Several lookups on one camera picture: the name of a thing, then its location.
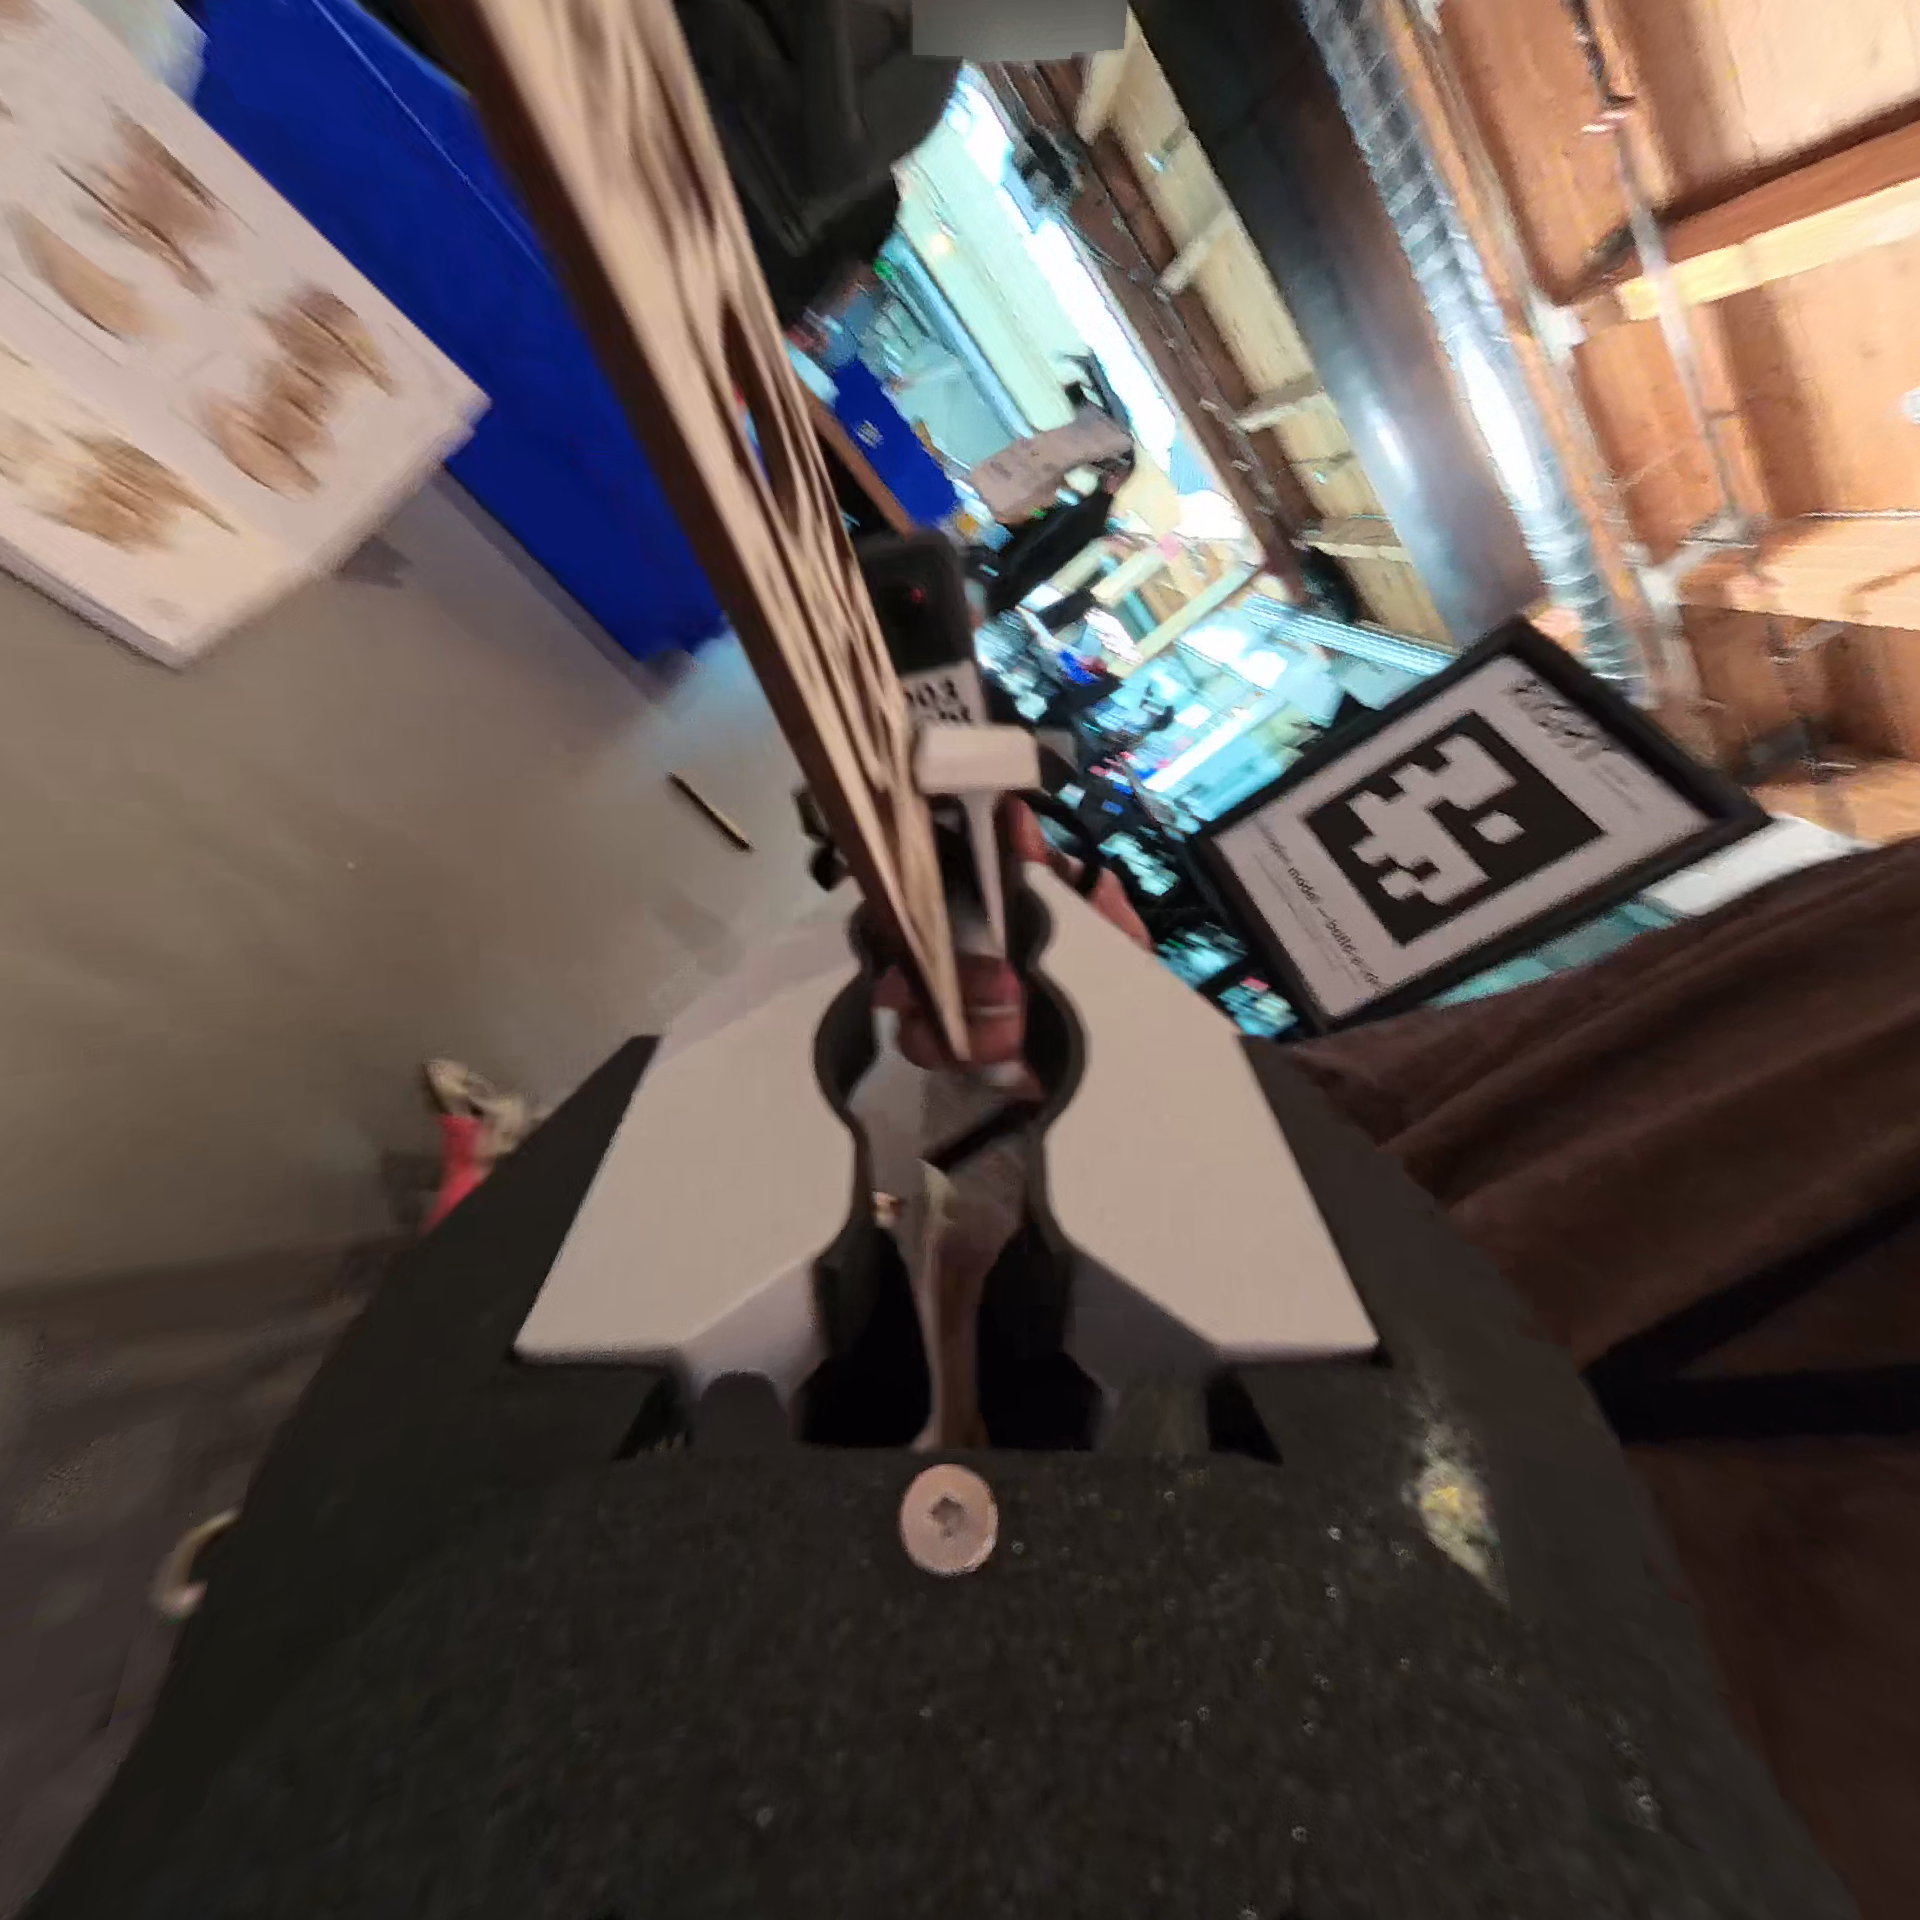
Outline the white board with brown patches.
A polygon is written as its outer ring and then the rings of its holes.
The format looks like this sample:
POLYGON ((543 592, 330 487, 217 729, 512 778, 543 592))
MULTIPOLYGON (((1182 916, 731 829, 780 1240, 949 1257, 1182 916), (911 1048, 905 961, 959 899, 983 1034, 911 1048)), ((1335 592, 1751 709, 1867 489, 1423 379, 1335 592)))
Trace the white board with brown patches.
POLYGON ((4 3, 4 572, 167 665, 344 563, 489 399, 88 3, 4 3))

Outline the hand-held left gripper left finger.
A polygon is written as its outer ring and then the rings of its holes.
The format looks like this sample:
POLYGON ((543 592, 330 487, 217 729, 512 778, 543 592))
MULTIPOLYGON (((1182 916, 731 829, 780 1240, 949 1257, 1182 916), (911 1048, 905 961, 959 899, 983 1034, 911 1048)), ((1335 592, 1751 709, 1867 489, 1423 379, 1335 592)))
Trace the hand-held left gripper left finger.
POLYGON ((829 899, 678 1015, 517 1331, 528 1366, 639 1363, 701 1396, 905 1333, 905 1264, 853 1091, 875 1063, 856 905, 829 899))

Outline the silver air duct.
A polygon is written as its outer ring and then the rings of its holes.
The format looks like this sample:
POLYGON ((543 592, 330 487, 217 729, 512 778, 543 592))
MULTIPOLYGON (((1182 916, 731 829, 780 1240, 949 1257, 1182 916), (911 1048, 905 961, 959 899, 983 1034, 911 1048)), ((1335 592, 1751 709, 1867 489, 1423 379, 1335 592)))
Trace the silver air duct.
POLYGON ((1512 326, 1392 49, 1383 5, 1309 2, 1302 16, 1541 578, 1534 600, 1571 616, 1586 668, 1643 704, 1650 689, 1644 647, 1527 384, 1512 326))

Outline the laser-cut wooden model sheet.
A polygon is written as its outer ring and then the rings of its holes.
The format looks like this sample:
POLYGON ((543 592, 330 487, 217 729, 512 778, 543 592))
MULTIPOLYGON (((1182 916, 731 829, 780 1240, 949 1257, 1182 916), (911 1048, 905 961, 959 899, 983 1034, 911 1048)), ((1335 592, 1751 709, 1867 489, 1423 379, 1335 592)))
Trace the laser-cut wooden model sheet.
POLYGON ((422 3, 847 859, 973 1056, 917 722, 672 3, 422 3))

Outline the person's brown shirt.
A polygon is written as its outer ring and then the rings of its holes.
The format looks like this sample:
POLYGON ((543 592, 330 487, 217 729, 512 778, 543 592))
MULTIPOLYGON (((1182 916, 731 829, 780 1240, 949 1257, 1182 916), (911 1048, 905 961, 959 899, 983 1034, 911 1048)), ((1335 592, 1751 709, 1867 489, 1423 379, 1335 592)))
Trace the person's brown shirt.
MULTIPOLYGON (((1775 1274, 1751 1354, 1917 1355, 1917 837, 1290 1054, 1582 1370, 1775 1274)), ((1784 1798, 1863 1915, 1917 1915, 1917 1436, 1626 1450, 1784 1798)))

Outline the small wooden stick piece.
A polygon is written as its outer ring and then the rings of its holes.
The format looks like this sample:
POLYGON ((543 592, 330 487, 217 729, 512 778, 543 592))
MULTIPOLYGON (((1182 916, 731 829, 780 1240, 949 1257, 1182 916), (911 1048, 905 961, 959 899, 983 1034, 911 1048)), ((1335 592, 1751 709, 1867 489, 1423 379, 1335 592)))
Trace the small wooden stick piece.
POLYGON ((718 805, 701 786, 681 771, 667 774, 667 786, 734 852, 755 854, 756 842, 744 825, 718 805))

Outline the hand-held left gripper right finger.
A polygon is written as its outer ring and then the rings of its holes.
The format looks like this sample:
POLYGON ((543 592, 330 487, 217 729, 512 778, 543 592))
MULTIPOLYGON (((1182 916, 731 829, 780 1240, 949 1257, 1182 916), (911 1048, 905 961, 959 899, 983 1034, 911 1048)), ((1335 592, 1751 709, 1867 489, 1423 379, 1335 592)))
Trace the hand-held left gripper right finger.
POLYGON ((1238 1028, 1047 867, 1037 997, 1064 1013, 1029 1194, 1069 1264, 1064 1345, 1143 1380, 1369 1360, 1381 1331, 1238 1028))

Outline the large framed tag sign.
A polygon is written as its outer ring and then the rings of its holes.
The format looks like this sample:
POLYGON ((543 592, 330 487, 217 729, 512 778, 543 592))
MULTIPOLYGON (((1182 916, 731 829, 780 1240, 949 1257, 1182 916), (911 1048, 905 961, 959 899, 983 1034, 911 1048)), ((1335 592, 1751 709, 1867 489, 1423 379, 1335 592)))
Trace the large framed tag sign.
POLYGON ((1515 618, 1191 848, 1322 1038, 1577 932, 1767 825, 1736 779, 1515 618))

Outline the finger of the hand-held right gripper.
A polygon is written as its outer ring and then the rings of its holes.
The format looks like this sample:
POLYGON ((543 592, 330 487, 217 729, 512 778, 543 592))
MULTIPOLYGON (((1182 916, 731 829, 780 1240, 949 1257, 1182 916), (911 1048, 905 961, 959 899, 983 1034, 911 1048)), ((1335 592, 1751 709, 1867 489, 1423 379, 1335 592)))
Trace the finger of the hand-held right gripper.
POLYGON ((924 725, 914 782, 926 802, 942 892, 965 953, 1007 960, 1020 857, 1002 804, 1041 778, 1041 748, 1020 725, 924 725))

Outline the large blue plastic bin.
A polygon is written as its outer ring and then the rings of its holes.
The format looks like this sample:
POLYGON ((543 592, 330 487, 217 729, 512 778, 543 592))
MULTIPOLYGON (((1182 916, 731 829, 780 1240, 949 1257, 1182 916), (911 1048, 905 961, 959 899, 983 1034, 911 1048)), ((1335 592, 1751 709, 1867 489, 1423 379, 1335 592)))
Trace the large blue plastic bin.
POLYGON ((378 10, 191 3, 201 116, 485 392, 451 476, 632 660, 726 616, 469 93, 378 10))

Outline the person's right hand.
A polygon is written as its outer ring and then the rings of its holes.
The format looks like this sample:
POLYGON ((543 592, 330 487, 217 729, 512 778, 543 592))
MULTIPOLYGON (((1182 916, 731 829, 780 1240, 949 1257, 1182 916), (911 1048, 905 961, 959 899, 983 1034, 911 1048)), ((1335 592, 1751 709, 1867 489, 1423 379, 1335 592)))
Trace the person's right hand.
MULTIPOLYGON (((1134 945, 1153 949, 1147 926, 1118 875, 1096 866, 1093 875, 1083 857, 1056 848, 1041 816, 1019 796, 1007 796, 999 807, 999 832, 1010 866, 1045 866, 1072 885, 1094 909, 1118 928, 1134 945)), ((1039 1082, 1029 1067, 1026 986, 1020 972, 992 953, 962 953, 959 986, 969 1026, 969 1054, 949 1048, 941 1022, 924 1009, 917 986, 899 966, 887 967, 873 990, 877 1026, 891 1046, 922 1071, 969 1069, 985 1074, 1037 1097, 1039 1082)))

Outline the small red object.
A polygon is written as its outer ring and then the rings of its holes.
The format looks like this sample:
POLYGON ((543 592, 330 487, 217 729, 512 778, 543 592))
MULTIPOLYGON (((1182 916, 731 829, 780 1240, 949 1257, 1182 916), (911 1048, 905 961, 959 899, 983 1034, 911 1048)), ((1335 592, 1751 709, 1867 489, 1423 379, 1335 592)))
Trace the small red object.
POLYGON ((420 1227, 426 1235, 533 1137, 553 1108, 452 1058, 429 1060, 422 1083, 441 1141, 438 1178, 420 1227))

